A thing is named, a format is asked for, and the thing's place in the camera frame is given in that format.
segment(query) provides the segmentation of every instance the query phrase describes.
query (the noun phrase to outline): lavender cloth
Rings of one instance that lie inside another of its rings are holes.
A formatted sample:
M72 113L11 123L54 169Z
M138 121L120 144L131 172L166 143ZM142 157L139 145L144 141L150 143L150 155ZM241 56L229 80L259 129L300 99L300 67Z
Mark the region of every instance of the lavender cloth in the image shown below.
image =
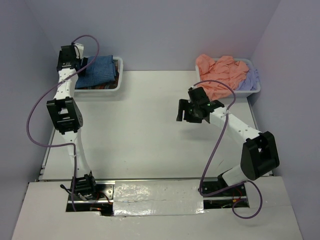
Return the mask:
M255 68L251 68L250 65L247 65L249 71L246 74L246 79L239 83L236 91L250 91L257 90L257 82L259 82L259 74L258 70Z

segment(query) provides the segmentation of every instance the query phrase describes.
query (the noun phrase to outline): blue cloth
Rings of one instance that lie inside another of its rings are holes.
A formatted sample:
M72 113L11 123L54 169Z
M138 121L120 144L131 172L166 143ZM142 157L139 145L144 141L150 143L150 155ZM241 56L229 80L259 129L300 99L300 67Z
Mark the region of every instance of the blue cloth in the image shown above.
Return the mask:
M246 74L246 79L239 83L238 88L236 91L250 91L250 90L257 90L257 82L259 82L259 74L258 70L252 68L248 65L249 71Z
M93 58L94 56L88 57L88 63L90 63ZM79 76L75 88L86 88L114 82L116 75L114 57L112 55L98 56L95 62L86 69L85 76Z

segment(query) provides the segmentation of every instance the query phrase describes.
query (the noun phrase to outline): gray wall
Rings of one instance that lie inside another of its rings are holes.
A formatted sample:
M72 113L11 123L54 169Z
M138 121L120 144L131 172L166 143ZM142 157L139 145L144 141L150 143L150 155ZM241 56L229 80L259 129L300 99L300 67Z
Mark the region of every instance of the gray wall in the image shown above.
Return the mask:
M39 176L45 149L26 134L29 111L58 79L57 56L23 0L0 1L0 235L11 239L29 181ZM31 131L47 143L52 130L45 102Z
M126 70L194 70L202 53L250 58L280 0L26 2L56 50L88 33Z
M281 0L252 57L261 79L254 113L276 137L277 173L305 240L319 239L320 226L319 10L319 0Z

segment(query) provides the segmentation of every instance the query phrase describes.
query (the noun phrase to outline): orange fabric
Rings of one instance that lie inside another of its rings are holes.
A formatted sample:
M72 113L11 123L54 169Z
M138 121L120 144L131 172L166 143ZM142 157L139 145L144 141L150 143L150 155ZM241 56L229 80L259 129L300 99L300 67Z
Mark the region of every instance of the orange fabric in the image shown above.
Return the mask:
M218 80L236 90L239 83L244 81L249 71L243 61L235 61L232 56L222 56L218 61L205 54L200 55L195 64L199 68L201 80ZM199 84L203 87L211 101L224 98L232 94L229 89L217 82Z

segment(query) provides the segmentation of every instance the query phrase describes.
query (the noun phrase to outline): pile of cloth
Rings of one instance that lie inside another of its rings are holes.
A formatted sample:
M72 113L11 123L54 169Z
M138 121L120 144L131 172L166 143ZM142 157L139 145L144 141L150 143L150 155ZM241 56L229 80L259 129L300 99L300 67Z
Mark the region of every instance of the pile of cloth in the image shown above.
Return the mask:
M88 63L94 56L88 57ZM79 76L76 89L114 89L118 86L118 61L112 55L97 56L95 62L88 66L85 76Z
M199 68L200 79L217 80L235 91L253 91L257 89L259 81L258 71L247 65L244 61L235 61L232 56L222 56L218 61L202 54L196 61ZM211 101L225 98L232 94L222 84L217 82L204 82L203 87Z

